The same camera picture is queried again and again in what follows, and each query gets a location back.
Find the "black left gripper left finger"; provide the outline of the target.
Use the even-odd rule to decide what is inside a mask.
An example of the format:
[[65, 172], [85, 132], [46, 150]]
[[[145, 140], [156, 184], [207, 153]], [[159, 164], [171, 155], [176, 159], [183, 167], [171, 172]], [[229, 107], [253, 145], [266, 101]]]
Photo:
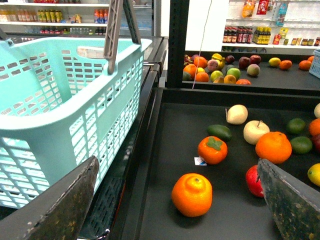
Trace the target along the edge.
[[0, 221], [2, 240], [75, 240], [94, 196], [99, 161], [89, 157]]

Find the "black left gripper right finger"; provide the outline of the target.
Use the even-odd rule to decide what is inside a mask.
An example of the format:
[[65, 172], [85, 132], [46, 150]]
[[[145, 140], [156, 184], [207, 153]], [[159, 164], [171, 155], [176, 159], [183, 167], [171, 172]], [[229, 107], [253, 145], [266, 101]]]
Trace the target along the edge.
[[284, 240], [320, 238], [320, 192], [267, 159], [257, 164], [265, 202]]

